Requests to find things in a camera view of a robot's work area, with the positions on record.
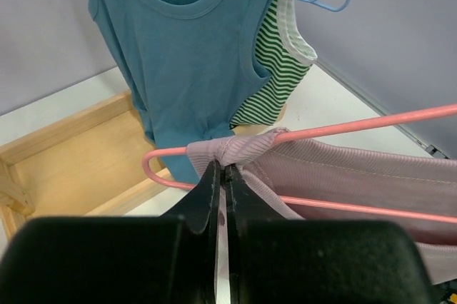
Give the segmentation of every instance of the blue tank top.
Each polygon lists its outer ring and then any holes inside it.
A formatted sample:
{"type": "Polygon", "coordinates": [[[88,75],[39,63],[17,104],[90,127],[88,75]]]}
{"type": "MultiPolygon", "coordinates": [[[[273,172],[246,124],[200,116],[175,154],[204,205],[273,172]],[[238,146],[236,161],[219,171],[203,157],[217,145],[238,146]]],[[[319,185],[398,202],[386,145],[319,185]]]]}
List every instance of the blue tank top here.
{"type": "MultiPolygon", "coordinates": [[[[232,135],[231,117],[267,81],[256,33],[270,0],[89,0],[89,12],[157,148],[232,135]]],[[[186,156],[165,157],[197,183],[186,156]]]]}

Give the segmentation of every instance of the table surface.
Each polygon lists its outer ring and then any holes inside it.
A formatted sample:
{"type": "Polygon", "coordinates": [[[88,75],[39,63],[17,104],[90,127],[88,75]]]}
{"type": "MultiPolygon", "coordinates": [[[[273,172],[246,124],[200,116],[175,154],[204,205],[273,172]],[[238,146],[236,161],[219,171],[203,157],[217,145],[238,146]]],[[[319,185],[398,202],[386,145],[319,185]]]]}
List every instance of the table surface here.
{"type": "MultiPolygon", "coordinates": [[[[0,145],[93,106],[126,89],[127,85],[119,69],[114,68],[0,116],[0,145]]],[[[375,111],[350,91],[319,67],[313,66],[305,79],[291,94],[287,101],[286,113],[276,126],[299,130],[377,116],[378,114],[375,111]]],[[[395,127],[326,136],[318,138],[318,140],[337,146],[430,157],[419,145],[395,127]]],[[[127,215],[161,215],[179,201],[184,194],[185,192],[182,190],[169,188],[127,215]]],[[[3,229],[1,229],[0,251],[3,251],[5,247],[6,237],[3,229]]],[[[218,303],[229,303],[226,258],[227,250],[222,245],[219,255],[218,303]]]]}

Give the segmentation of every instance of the clothing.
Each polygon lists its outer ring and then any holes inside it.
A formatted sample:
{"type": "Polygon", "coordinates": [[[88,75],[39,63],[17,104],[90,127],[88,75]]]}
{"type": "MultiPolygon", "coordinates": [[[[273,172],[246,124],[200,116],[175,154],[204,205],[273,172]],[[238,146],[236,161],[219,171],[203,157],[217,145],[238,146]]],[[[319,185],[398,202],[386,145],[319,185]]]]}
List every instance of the clothing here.
{"type": "Polygon", "coordinates": [[[298,32],[294,0],[271,2],[257,34],[255,57],[271,72],[271,78],[243,102],[231,119],[232,128],[274,124],[287,98],[317,59],[298,32]]]}
{"type": "MultiPolygon", "coordinates": [[[[269,1],[89,0],[158,148],[233,134],[231,117],[270,77],[252,57],[269,1]]],[[[175,179],[197,182],[187,157],[163,161],[175,179]]]]}
{"type": "Polygon", "coordinates": [[[247,185],[287,218],[390,220],[416,241],[433,283],[457,278],[457,224],[282,203],[278,196],[440,216],[456,215],[457,161],[335,147],[306,139],[271,147],[278,128],[254,137],[192,143],[197,172],[236,163],[247,185]]]}

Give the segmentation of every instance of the wooden tray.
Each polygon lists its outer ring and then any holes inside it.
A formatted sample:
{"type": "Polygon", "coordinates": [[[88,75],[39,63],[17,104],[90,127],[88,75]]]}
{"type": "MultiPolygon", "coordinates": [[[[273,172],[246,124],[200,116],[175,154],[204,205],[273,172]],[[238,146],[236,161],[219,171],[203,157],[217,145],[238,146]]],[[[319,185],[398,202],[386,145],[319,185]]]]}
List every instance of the wooden tray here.
{"type": "MultiPolygon", "coordinates": [[[[265,126],[240,126],[255,135],[265,126]]],[[[123,215],[166,187],[148,179],[145,138],[121,93],[0,147],[0,211],[6,235],[39,216],[123,215]]],[[[172,179],[159,160],[151,168],[172,179]]]]}

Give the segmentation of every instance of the pink fabric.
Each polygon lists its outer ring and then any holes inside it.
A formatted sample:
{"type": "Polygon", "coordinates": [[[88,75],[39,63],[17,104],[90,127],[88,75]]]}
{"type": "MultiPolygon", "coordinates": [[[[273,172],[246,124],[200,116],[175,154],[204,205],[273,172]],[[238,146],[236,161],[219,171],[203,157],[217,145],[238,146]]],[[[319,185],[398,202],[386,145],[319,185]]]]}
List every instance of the pink fabric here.
{"type": "Polygon", "coordinates": [[[434,283],[457,278],[457,225],[308,206],[293,196],[442,216],[457,216],[457,161],[335,147],[312,139],[272,147],[277,128],[254,137],[192,143],[187,151],[202,174],[213,159],[236,163],[247,184],[290,219],[389,219],[416,241],[434,283]]]}

